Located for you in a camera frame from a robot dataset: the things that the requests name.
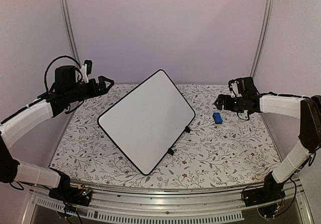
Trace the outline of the blue whiteboard eraser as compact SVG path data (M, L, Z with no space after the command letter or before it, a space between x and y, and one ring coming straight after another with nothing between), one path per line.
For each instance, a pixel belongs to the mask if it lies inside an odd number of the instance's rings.
M220 113L213 113L213 119L215 124L222 124L223 123L223 119L221 118Z

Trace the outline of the white whiteboard black frame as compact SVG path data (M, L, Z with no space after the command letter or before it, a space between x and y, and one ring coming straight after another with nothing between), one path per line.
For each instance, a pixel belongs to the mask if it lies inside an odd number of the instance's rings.
M112 107L97 123L144 176L162 161L196 113L167 73L160 69Z

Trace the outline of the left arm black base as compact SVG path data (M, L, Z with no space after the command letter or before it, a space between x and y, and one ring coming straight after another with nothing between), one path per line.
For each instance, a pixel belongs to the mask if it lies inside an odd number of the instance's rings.
M86 187L84 184L73 187L70 185L70 177L68 175L53 168L51 168L51 170L59 174L60 181L57 188L51 188L49 191L50 198L65 201L70 204L89 206L92 198L91 187Z

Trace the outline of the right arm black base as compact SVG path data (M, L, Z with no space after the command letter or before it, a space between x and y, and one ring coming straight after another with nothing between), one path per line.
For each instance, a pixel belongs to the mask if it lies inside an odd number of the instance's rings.
M284 202L285 192L283 187L284 184L277 183L272 176L272 172L270 172L264 178L262 187L245 187L241 192L241 199L246 207L274 202L271 205L258 208L258 212L262 217L274 218Z

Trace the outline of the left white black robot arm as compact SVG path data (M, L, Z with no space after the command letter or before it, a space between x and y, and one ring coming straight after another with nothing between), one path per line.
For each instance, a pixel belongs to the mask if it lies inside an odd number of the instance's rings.
M57 80L45 93L26 105L6 121L1 122L1 182L22 182L54 188L64 201L70 201L75 193L73 187L60 182L62 174L50 168L14 159L9 150L25 134L41 123L65 112L72 112L70 105L87 99L105 95L113 87L114 81L99 76L88 81Z

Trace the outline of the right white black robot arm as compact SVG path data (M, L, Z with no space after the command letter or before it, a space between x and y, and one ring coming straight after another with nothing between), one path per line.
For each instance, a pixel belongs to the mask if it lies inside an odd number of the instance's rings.
M218 110L237 114L260 113L267 123L277 145L282 162L266 176L265 187L259 197L270 202L279 193L277 185L286 182L292 174L314 162L320 150L320 96L295 96L286 94L220 94L214 102Z

